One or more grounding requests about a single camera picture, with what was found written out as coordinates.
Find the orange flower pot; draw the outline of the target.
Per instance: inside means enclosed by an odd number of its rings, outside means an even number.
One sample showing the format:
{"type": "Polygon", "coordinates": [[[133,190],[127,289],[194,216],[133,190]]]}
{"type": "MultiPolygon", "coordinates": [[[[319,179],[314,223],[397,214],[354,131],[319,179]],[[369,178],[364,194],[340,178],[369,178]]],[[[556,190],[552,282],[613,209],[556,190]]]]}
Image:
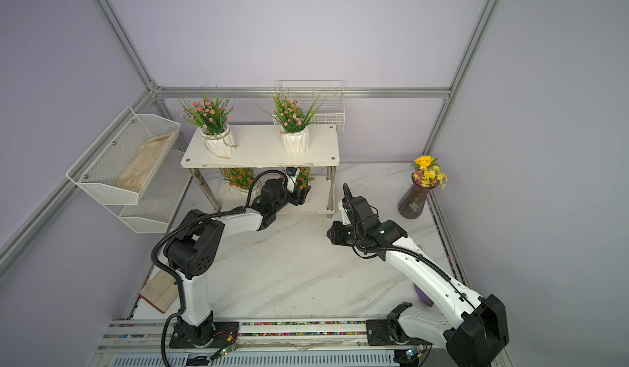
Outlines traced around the orange flower pot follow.
{"type": "Polygon", "coordinates": [[[298,167],[293,177],[295,190],[301,191],[310,188],[312,180],[310,167],[298,167]]]}
{"type": "Polygon", "coordinates": [[[250,191],[252,193],[257,191],[258,183],[254,182],[255,175],[252,167],[221,168],[220,173],[231,194],[244,196],[250,191]]]}

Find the orange flower pot front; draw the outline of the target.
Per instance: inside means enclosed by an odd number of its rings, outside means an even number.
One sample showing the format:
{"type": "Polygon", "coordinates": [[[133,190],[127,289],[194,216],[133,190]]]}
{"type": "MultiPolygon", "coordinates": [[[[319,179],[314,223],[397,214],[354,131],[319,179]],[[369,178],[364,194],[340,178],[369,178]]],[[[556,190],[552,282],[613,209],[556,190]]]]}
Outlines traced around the orange flower pot front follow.
{"type": "Polygon", "coordinates": [[[295,190],[301,191],[310,188],[312,180],[310,167],[298,167],[293,177],[295,190]]]}

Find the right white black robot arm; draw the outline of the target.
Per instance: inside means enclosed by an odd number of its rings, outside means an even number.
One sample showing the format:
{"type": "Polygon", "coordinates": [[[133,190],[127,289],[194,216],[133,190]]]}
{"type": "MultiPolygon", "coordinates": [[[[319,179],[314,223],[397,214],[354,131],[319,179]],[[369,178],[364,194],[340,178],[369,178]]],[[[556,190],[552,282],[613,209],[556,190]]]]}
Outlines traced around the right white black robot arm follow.
{"type": "Polygon", "coordinates": [[[419,288],[437,312],[401,303],[384,320],[367,322],[371,345],[424,343],[447,350],[458,366],[488,366],[509,343],[506,308],[448,275],[395,221],[380,221],[362,196],[343,187],[342,219],[327,232],[332,244],[351,247],[395,267],[419,288]]]}

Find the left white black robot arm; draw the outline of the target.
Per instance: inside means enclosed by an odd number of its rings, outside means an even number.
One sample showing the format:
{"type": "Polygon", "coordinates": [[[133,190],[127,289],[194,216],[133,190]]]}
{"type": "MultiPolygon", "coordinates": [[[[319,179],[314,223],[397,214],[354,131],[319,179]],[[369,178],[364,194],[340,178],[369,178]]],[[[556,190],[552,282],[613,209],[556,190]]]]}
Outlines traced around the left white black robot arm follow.
{"type": "Polygon", "coordinates": [[[154,266],[167,273],[177,287],[180,308],[166,319],[165,327],[176,320],[172,347],[213,347],[221,336],[213,321],[206,272],[210,269],[222,239],[237,234],[268,228],[277,214],[288,205],[303,205],[309,186],[304,167],[289,167],[284,171],[268,170],[262,175],[275,174],[262,185],[260,194],[247,192],[243,206],[230,211],[204,213],[189,211],[179,226],[163,237],[152,249],[154,266]]]}

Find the pink flower pot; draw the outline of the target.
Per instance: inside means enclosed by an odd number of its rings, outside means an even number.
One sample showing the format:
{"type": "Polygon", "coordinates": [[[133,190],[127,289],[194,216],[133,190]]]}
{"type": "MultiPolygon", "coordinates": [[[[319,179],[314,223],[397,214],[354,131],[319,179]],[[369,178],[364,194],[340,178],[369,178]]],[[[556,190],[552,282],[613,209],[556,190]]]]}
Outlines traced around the pink flower pot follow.
{"type": "Polygon", "coordinates": [[[314,123],[322,100],[319,92],[312,104],[304,109],[294,96],[291,96],[281,85],[276,85],[270,94],[274,102],[272,110],[267,113],[274,124],[280,126],[280,136],[284,149],[290,154],[303,154],[311,146],[309,126],[314,123]]]}
{"type": "Polygon", "coordinates": [[[180,99],[180,105],[181,118],[198,128],[206,150],[219,159],[231,158],[238,147],[229,124],[235,108],[232,99],[218,90],[211,95],[203,86],[199,100],[180,99]]]}

